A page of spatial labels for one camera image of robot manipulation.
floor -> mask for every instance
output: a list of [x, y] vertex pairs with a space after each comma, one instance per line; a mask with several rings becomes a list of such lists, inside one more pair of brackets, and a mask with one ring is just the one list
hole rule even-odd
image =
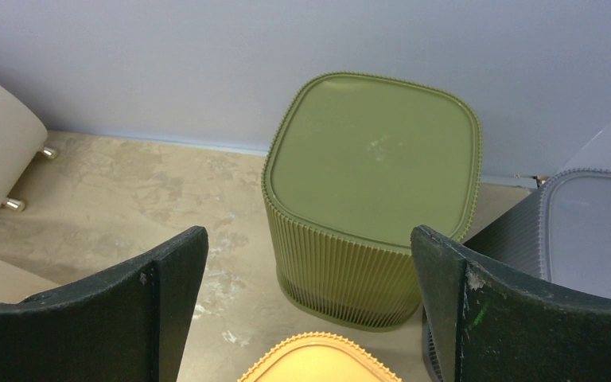
[[[154, 247], [192, 225], [210, 251], [179, 381], [236, 380], [297, 333], [347, 337], [405, 381], [428, 381], [421, 318], [390, 333], [348, 329], [282, 295], [260, 188], [263, 157], [52, 131], [54, 161], [35, 158], [0, 210], [0, 260], [70, 283]], [[483, 185], [473, 232], [527, 195]]]

green stool seat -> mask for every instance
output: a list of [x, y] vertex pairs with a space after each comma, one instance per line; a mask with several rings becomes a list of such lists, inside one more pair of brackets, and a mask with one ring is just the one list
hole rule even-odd
[[343, 325], [401, 325], [421, 302], [411, 229], [463, 240], [480, 172], [479, 123], [455, 96], [353, 73], [310, 81], [263, 171], [283, 292]]

olive green container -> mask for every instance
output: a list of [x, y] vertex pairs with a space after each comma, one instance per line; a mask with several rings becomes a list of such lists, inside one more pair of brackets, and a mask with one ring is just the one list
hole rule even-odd
[[411, 229], [462, 241], [480, 175], [479, 122], [455, 96], [355, 73], [310, 81], [263, 169], [282, 291], [342, 325], [403, 324], [421, 302]]

dark gray container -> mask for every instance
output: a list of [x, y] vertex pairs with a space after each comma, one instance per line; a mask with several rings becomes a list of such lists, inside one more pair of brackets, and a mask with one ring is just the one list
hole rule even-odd
[[611, 171], [559, 173], [465, 245], [551, 283], [611, 298]]

green mark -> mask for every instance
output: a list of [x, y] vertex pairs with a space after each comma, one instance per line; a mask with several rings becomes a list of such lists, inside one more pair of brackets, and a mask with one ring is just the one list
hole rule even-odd
[[489, 304], [490, 304], [490, 302], [489, 302], [489, 301], [487, 301], [487, 302], [484, 304], [484, 307], [483, 307], [483, 308], [481, 308], [481, 312], [479, 312], [479, 315], [477, 316], [477, 318], [474, 318], [474, 322], [472, 322], [472, 324], [470, 324], [470, 325], [467, 327], [467, 330], [472, 330], [472, 328], [473, 328], [474, 326], [477, 326], [477, 325], [481, 324], [481, 320], [484, 318], [484, 314], [486, 314], [486, 310], [488, 310], [488, 305], [489, 305]]

